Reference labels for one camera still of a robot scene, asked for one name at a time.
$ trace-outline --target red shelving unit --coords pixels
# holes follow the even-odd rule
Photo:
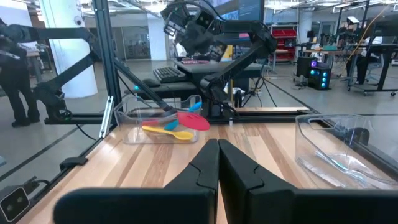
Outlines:
[[[278,40],[277,49],[288,50],[286,53],[277,53],[277,62],[288,62],[294,60],[295,47],[285,47],[285,41],[297,38],[297,31],[294,29],[273,29],[272,35]]]

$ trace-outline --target blue spatula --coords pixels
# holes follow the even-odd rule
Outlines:
[[[194,112],[195,110],[200,109],[200,108],[201,108],[201,102],[195,103],[193,106],[191,106],[191,107],[188,109],[188,112],[192,113],[192,112]],[[173,121],[173,122],[167,124],[167,125],[164,127],[164,129],[165,129],[166,131],[173,131],[177,126],[178,126],[178,120],[175,120],[175,121]]]

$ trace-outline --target yellow spatula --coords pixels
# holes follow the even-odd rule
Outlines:
[[[154,128],[150,126],[143,126],[142,127],[146,131],[154,131],[157,133],[164,133],[164,134],[171,134],[179,140],[191,140],[193,138],[193,134],[189,133],[188,131],[166,131],[160,128]]]

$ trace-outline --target ceiling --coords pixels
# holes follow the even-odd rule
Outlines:
[[[41,15],[40,3],[38,0],[14,0],[27,3],[29,13],[31,15]],[[93,16],[92,0],[79,0],[79,8],[84,16]],[[146,13],[159,17],[159,12],[164,9],[165,5],[174,0],[108,0],[109,12],[111,16],[116,14]],[[272,9],[275,13],[283,12],[291,9],[305,9],[310,11],[329,10],[337,13],[341,7],[344,11],[358,9],[364,7],[365,0],[265,0],[264,7]],[[398,0],[370,0],[370,6],[378,6],[381,4],[398,5]],[[189,6],[189,10],[195,11],[195,6]]]

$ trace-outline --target person's leg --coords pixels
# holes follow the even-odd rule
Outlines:
[[[349,77],[351,74],[349,73],[349,71],[351,70],[351,64],[352,64],[352,60],[348,60],[347,64],[346,64],[346,71],[347,71],[347,77]]]
[[[19,77],[19,91],[24,95],[26,103],[29,107],[27,116],[31,123],[40,121],[39,110],[37,109],[37,101],[30,89],[30,78],[27,68],[20,69],[17,76]]]
[[[25,108],[22,104],[19,92],[16,86],[10,80],[1,80],[1,88],[7,94],[11,104],[11,108],[14,111],[15,121],[12,123],[13,127],[28,126],[30,125],[29,120],[26,118]]]
[[[374,63],[377,61],[378,58],[369,57],[368,63]],[[358,81],[358,84],[362,85],[365,82],[366,71],[368,70],[368,67],[366,66],[366,57],[358,57],[358,61],[356,63],[356,69],[358,71],[356,80]]]

